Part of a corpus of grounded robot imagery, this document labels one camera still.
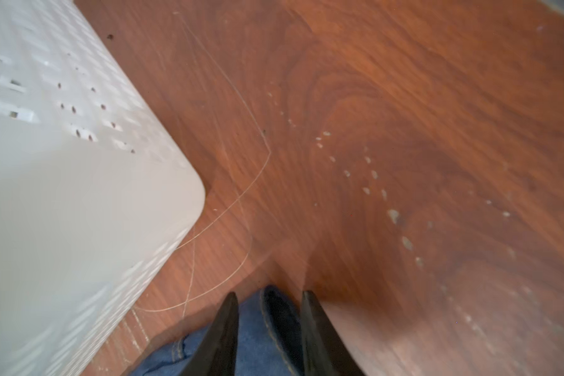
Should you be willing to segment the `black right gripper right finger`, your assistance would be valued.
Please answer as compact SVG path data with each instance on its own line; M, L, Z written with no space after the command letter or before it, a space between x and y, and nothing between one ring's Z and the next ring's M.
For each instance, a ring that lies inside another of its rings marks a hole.
M364 376L313 291L302 293L300 317L305 375Z

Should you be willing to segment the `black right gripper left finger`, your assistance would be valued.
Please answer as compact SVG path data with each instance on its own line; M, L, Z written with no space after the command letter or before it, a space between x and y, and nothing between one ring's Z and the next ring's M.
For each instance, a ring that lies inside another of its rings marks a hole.
M230 292L180 375L235 375L238 330L238 297L235 292Z

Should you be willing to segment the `blue denim trousers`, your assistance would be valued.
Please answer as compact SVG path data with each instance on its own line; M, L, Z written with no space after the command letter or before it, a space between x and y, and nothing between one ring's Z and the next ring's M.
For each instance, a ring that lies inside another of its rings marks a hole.
M155 350L132 375L177 375L197 352L209 327ZM293 301L268 285L239 305L236 375L304 375L301 324Z

